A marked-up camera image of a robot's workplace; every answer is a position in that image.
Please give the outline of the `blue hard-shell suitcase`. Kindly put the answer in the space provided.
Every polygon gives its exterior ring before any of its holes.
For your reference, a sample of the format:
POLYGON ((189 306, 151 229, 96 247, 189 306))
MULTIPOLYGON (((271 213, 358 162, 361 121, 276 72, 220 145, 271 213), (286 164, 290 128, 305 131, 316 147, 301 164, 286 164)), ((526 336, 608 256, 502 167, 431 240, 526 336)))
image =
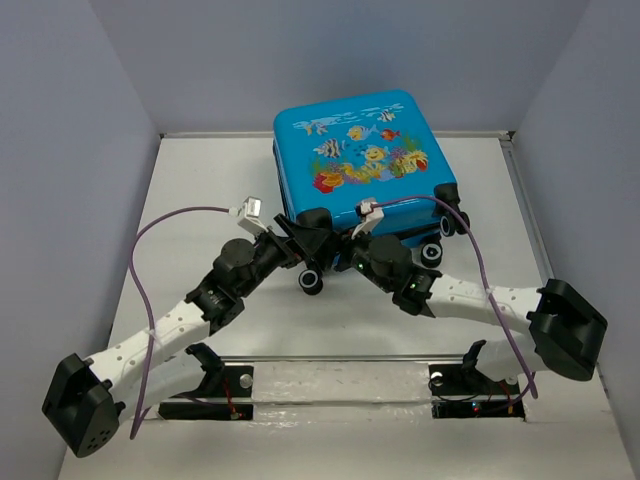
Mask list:
POLYGON ((364 200, 384 206, 374 234, 397 236, 427 268, 441 240, 463 234, 456 177, 414 98, 391 90, 298 106, 276 115, 273 153, 285 215, 325 208, 336 230, 359 222, 364 200))

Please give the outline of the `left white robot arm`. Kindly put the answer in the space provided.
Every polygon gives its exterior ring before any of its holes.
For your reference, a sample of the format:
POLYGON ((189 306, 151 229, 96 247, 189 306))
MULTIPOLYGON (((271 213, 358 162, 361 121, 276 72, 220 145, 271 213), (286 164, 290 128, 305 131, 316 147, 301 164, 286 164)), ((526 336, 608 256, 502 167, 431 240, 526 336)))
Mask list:
POLYGON ((275 218, 276 234, 255 216, 238 223, 251 239, 227 241, 211 270, 175 307, 111 348, 85 358, 72 353, 55 368, 42 412, 78 458, 95 454, 121 424, 176 394, 209 395, 224 364, 205 339, 244 310, 244 300, 274 271, 305 263, 312 273, 332 264, 338 236, 329 211, 275 218))

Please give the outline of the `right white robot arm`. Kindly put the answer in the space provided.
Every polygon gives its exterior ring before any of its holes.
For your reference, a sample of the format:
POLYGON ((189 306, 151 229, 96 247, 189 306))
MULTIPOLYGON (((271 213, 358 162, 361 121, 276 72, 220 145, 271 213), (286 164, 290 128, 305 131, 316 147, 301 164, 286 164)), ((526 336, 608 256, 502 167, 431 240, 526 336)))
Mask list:
POLYGON ((503 331, 504 341, 479 340, 465 354, 460 379, 470 391, 525 372, 551 371, 579 382, 594 375, 608 322, 565 281, 486 287, 415 264, 410 249, 391 235, 353 239, 340 260, 408 315, 459 318, 503 331))

